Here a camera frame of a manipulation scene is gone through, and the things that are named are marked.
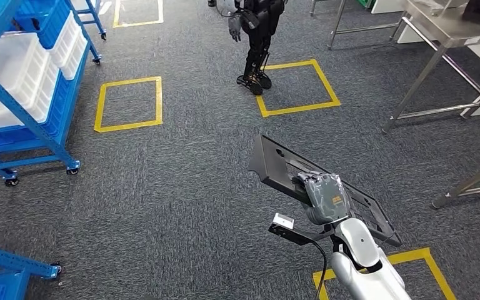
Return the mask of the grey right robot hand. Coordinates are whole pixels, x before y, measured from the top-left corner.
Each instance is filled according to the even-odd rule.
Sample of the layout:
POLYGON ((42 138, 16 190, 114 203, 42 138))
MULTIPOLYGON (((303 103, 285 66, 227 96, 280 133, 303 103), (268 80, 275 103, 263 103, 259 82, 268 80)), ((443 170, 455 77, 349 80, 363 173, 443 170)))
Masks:
POLYGON ((307 218, 315 225, 336 223, 350 216, 351 198, 337 174, 300 172, 297 174, 310 204, 303 204, 307 218))

